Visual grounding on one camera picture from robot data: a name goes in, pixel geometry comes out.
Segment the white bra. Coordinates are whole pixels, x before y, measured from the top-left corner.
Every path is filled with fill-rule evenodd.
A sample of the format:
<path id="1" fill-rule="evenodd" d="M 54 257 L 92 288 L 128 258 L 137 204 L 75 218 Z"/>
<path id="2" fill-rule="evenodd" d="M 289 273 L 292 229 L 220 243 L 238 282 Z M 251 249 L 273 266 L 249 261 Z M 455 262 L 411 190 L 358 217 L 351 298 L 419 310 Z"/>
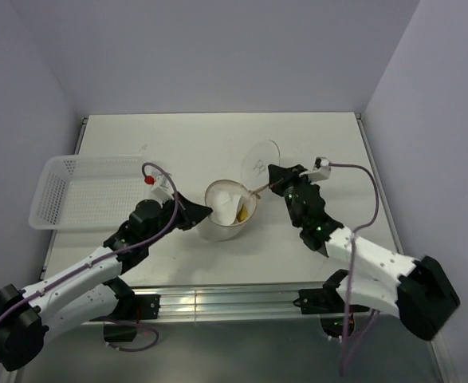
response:
<path id="1" fill-rule="evenodd" d="M 213 190 L 210 194 L 210 207 L 213 209 L 212 220 L 222 226 L 236 223 L 238 209 L 242 205 L 242 196 L 227 190 Z"/>

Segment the yellow bra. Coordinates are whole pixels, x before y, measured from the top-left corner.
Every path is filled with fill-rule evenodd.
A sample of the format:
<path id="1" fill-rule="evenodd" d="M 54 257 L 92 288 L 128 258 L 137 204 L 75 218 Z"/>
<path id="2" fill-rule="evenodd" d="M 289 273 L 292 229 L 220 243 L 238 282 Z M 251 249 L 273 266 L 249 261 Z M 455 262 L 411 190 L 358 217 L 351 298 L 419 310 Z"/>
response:
<path id="1" fill-rule="evenodd" d="M 245 203 L 243 203 L 240 208 L 238 209 L 237 215 L 236 215 L 236 223 L 242 223 L 246 219 L 248 219 L 250 216 L 250 212 L 248 207 L 246 206 Z"/>

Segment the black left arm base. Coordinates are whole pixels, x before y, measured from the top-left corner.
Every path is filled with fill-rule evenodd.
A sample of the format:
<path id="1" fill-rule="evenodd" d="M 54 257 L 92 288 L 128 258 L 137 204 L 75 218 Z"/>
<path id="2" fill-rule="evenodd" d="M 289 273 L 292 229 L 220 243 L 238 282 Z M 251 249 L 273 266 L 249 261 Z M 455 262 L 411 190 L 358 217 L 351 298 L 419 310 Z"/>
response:
<path id="1" fill-rule="evenodd" d="M 122 313 L 110 314 L 109 319 L 140 324 L 143 320 L 155 320 L 159 315 L 159 294 L 135 294 L 128 303 L 127 309 Z M 142 330 L 134 326 L 120 325 L 107 322 L 103 326 L 103 339 L 106 342 L 118 344 L 121 342 L 133 342 Z"/>

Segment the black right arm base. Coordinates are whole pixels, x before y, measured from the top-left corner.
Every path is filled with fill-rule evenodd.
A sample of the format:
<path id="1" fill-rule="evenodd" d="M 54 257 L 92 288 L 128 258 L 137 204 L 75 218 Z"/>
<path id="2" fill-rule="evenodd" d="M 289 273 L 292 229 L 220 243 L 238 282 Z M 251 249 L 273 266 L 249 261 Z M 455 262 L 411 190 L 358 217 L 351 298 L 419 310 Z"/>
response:
<path id="1" fill-rule="evenodd" d="M 344 312 L 344 300 L 335 290 L 301 289 L 293 305 L 306 314 L 339 314 Z"/>

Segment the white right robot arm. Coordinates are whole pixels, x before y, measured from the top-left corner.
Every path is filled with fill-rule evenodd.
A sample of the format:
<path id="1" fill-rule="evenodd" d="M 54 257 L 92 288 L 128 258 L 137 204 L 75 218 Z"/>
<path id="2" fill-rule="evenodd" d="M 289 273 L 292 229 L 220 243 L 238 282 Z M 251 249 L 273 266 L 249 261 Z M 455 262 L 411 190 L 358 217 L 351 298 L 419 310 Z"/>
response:
<path id="1" fill-rule="evenodd" d="M 431 341 L 460 306 L 441 264 L 388 250 L 360 237 L 325 210 L 318 181 L 328 178 L 327 160 L 313 170 L 302 165 L 268 167 L 269 189 L 284 199 L 291 224 L 308 249 L 344 262 L 311 300 L 318 313 L 374 309 L 398 318 L 417 338 Z"/>

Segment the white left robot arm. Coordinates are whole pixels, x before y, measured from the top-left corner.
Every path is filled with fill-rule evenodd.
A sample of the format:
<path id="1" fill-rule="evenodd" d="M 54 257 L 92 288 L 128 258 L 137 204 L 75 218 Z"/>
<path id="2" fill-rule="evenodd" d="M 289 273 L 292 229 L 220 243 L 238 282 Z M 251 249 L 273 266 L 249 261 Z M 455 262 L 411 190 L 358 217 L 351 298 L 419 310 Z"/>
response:
<path id="1" fill-rule="evenodd" d="M 15 371 L 57 336 L 93 319 L 122 320 L 135 310 L 135 293 L 121 275 L 149 255 L 174 229 L 190 230 L 212 213 L 176 192 L 165 202 L 145 199 L 92 254 L 38 283 L 0 290 L 0 365 Z"/>

